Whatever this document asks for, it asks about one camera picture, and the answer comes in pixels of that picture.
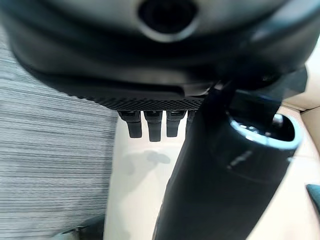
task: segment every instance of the floor mat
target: floor mat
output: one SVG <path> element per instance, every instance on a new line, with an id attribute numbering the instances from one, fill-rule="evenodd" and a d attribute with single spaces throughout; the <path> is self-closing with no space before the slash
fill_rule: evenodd
<path id="1" fill-rule="evenodd" d="M 47 239 L 106 209 L 117 112 L 57 92 L 0 28 L 0 239 Z"/>

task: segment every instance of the black plastic part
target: black plastic part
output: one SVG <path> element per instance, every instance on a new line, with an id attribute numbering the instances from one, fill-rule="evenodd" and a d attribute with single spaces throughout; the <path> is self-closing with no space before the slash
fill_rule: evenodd
<path id="1" fill-rule="evenodd" d="M 229 112 L 239 122 L 266 131 L 282 101 L 303 93 L 306 89 L 308 74 L 303 66 L 296 71 L 284 74 L 259 89 L 237 89 L 229 105 Z"/>
<path id="2" fill-rule="evenodd" d="M 166 136 L 169 138 L 178 135 L 180 120 L 183 119 L 187 111 L 166 111 Z"/>
<path id="3" fill-rule="evenodd" d="M 141 116 L 139 111 L 119 111 L 121 119 L 126 121 L 129 130 L 129 136 L 132 139 L 142 137 Z"/>
<path id="4" fill-rule="evenodd" d="M 103 240 L 105 215 L 87 219 L 78 226 L 55 235 L 52 240 Z"/>
<path id="5" fill-rule="evenodd" d="M 260 82 L 300 68 L 320 32 L 318 0 L 287 0 L 244 27 L 170 44 L 79 24 L 47 1 L 1 0 L 0 10 L 12 50 L 31 74 L 119 111 L 138 111 L 137 104 L 197 110 L 201 99 L 186 98 L 204 96 L 218 80 Z M 151 109 L 153 101 L 162 109 Z"/>
<path id="6" fill-rule="evenodd" d="M 297 125 L 283 127 L 295 135 Z M 197 111 L 167 184 L 154 239 L 245 240 L 282 181 L 301 135 L 296 138 L 284 141 L 292 141 L 284 148 L 263 145 L 232 127 L 221 108 L 205 116 Z"/>
<path id="7" fill-rule="evenodd" d="M 160 142 L 162 111 L 145 111 L 144 118 L 148 123 L 150 142 Z"/>
<path id="8" fill-rule="evenodd" d="M 185 135 L 187 135 L 189 132 L 189 129 L 195 117 L 195 113 L 196 111 L 190 111 L 190 110 L 188 111 L 188 118 L 186 119 L 186 126 L 185 126 Z"/>

